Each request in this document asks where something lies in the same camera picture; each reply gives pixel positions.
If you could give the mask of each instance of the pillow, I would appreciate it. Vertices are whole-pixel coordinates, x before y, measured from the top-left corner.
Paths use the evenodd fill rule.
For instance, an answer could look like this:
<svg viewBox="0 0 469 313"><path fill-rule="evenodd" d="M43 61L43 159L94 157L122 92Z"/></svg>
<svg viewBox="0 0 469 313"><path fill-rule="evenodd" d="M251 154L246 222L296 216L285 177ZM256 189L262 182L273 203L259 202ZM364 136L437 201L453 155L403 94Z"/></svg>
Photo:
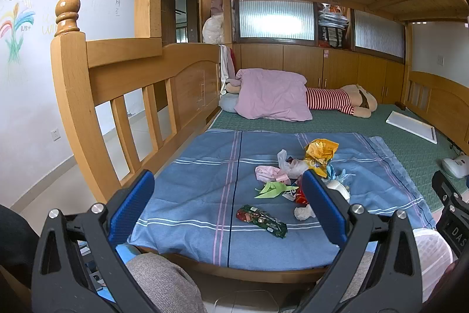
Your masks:
<svg viewBox="0 0 469 313"><path fill-rule="evenodd" d="M234 109L247 119L312 119L306 104L306 79L298 73L266 69L240 69L241 91Z"/></svg>
<svg viewBox="0 0 469 313"><path fill-rule="evenodd" d="M225 93L220 98L220 102L218 103L218 105L224 111L227 111L227 112L230 112L230 113L236 113L235 105L238 102L238 97L239 97L238 94Z"/></svg>

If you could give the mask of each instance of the red and white striped fabric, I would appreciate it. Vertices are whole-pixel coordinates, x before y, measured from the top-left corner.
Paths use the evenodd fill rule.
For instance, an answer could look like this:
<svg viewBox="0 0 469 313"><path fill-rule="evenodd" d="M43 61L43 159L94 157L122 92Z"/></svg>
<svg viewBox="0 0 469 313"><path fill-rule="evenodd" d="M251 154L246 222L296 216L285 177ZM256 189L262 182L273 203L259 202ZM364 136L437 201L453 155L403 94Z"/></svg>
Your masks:
<svg viewBox="0 0 469 313"><path fill-rule="evenodd" d="M353 115L349 95L343 89L306 88L306 102L309 109L341 111Z"/></svg>

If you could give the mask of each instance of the green origami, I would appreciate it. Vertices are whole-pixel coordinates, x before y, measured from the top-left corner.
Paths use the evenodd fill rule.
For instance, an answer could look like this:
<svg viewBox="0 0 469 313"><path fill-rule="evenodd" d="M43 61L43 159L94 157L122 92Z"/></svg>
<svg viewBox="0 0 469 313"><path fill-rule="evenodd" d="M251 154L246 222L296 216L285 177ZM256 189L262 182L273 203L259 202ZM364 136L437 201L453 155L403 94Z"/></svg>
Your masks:
<svg viewBox="0 0 469 313"><path fill-rule="evenodd" d="M282 182L267 182L256 198L275 198L285 191L296 190L298 186L287 186Z"/></svg>

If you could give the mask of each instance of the green bedspread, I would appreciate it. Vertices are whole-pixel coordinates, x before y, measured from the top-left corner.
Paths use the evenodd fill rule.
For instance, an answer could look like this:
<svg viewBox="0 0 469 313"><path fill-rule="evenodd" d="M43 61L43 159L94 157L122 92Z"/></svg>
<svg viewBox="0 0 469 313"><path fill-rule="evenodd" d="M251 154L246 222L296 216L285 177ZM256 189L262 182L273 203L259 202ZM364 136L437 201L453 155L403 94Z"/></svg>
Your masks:
<svg viewBox="0 0 469 313"><path fill-rule="evenodd" d="M212 128L231 130L266 130L279 133L350 133L364 136L380 136L409 173L409 176L424 196L431 211L442 207L440 200L431 188L431 178L439 170L438 160L454 158L450 142L437 131L438 144L433 144L405 130L386 124L391 111L397 111L418 118L409 110L401 111L395 105L379 105L369 119L342 114L339 111L313 111L313 120L287 122L273 119L245 119L238 114L222 111ZM467 190L465 179L451 179L459 192Z"/></svg>

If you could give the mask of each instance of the silver bolt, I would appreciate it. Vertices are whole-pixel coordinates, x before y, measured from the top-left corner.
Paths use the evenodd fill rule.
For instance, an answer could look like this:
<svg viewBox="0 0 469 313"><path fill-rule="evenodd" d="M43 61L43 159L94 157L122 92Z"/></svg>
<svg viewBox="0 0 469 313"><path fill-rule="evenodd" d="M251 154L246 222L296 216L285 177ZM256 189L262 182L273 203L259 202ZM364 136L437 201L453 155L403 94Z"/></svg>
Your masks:
<svg viewBox="0 0 469 313"><path fill-rule="evenodd" d="M96 203L93 206L91 206L91 212L93 214L99 214L100 212L103 212L104 210L104 205L102 203Z"/></svg>
<svg viewBox="0 0 469 313"><path fill-rule="evenodd" d="M56 208L53 208L52 210L49 211L49 218L55 219L59 216L59 210Z"/></svg>
<svg viewBox="0 0 469 313"><path fill-rule="evenodd" d="M405 219L407 217L407 214L404 210L397 210L397 217L399 219Z"/></svg>
<svg viewBox="0 0 469 313"><path fill-rule="evenodd" d="M352 206L352 211L355 213L355 214L363 214L365 212L365 209L364 207L361 205L361 204L354 204Z"/></svg>

